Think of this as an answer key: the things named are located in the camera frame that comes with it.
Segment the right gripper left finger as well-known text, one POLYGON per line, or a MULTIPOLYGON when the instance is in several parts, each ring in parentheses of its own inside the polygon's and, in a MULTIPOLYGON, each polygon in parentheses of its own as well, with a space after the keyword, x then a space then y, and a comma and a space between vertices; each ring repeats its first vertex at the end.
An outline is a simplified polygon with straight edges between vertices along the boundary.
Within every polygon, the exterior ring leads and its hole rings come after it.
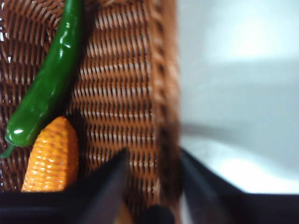
POLYGON ((60 192, 2 193, 2 224, 111 224, 121 204, 128 154, 109 162, 60 192))

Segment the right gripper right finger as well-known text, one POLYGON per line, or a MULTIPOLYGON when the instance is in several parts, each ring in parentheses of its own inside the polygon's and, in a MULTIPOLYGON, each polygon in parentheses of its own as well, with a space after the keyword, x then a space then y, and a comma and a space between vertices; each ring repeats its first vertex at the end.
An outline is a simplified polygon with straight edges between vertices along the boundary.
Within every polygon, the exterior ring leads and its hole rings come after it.
POLYGON ((183 187, 194 224, 297 224, 297 194, 245 193, 182 150, 183 187))

